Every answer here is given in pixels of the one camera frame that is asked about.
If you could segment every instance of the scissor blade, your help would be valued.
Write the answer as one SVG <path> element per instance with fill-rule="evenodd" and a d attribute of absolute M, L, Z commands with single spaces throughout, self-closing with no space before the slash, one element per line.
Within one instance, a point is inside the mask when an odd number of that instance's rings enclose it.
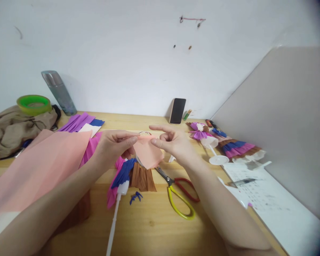
<path fill-rule="evenodd" d="M 155 170 L 157 170 L 157 172 L 167 181 L 169 186 L 172 185 L 174 180 L 172 180 L 169 176 L 167 176 L 163 170 L 161 170 L 160 168 L 155 168 Z"/>

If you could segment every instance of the scissors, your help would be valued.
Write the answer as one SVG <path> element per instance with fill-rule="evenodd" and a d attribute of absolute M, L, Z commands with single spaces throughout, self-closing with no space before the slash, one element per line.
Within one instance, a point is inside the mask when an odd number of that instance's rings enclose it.
<path fill-rule="evenodd" d="M 174 180 L 172 180 L 169 176 L 167 176 L 163 170 L 161 170 L 160 167 L 157 167 L 155 168 L 155 170 L 157 170 L 157 172 L 167 181 L 168 183 L 168 188 L 167 188 L 167 192 L 168 192 L 168 197 L 170 199 L 170 203 L 171 203 L 171 206 L 173 207 L 174 211 L 179 214 L 180 217 L 184 218 L 184 219 L 187 219 L 187 220 L 191 220 L 191 219 L 194 219 L 195 215 L 196 215 L 196 212 L 194 211 L 192 205 L 185 199 L 183 198 L 180 194 L 178 194 L 178 192 L 175 191 L 175 189 L 172 187 L 172 184 L 176 184 L 184 193 L 185 195 L 187 195 L 192 201 L 194 202 L 199 202 L 200 199 L 199 198 L 194 198 L 193 196 L 191 196 L 187 191 L 186 189 L 179 183 L 179 181 L 185 181 L 187 182 L 193 189 L 193 184 L 188 180 L 188 179 L 185 179 L 185 178 L 175 178 Z M 172 198 L 172 192 L 177 196 L 179 197 L 189 208 L 190 208 L 190 214 L 189 215 L 186 215 L 186 214 L 183 214 L 181 211 L 179 211 L 177 209 L 177 207 L 175 206 L 174 202 L 173 202 L 173 198 Z"/>

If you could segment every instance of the silver thermos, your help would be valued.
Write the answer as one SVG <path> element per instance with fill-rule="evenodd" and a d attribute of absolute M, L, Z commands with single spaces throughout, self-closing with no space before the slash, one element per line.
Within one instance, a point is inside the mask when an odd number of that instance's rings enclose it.
<path fill-rule="evenodd" d="M 77 113 L 76 107 L 57 71 L 42 71 L 42 76 L 64 113 L 67 116 L 75 115 Z"/>

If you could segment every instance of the red scissors handle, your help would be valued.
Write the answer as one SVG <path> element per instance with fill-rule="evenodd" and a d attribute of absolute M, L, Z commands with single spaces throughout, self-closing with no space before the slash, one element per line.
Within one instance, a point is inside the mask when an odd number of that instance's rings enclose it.
<path fill-rule="evenodd" d="M 192 182 L 189 181 L 188 179 L 185 179 L 185 178 L 175 178 L 174 179 L 174 184 L 177 185 L 185 193 L 185 195 L 187 195 L 189 197 L 189 199 L 191 199 L 194 202 L 200 202 L 198 195 L 197 195 L 197 198 L 194 198 L 193 196 L 191 196 L 190 193 L 188 193 L 187 190 L 179 183 L 179 181 L 185 181 L 194 189 Z"/>

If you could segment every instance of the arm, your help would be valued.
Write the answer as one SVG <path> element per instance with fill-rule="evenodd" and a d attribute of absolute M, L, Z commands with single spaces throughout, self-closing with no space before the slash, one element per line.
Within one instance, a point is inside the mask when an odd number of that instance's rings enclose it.
<path fill-rule="evenodd" d="M 206 213 L 231 255 L 277 255 L 251 216 L 219 182 L 182 131 L 170 126 L 149 128 L 166 132 L 152 143 L 172 154 L 185 168 Z"/>
<path fill-rule="evenodd" d="M 127 131 L 104 131 L 94 155 L 84 166 L 21 212 L 0 234 L 0 255 L 26 256 L 38 252 L 117 158 L 122 155 L 130 159 L 137 141 L 135 136 L 138 134 Z"/>

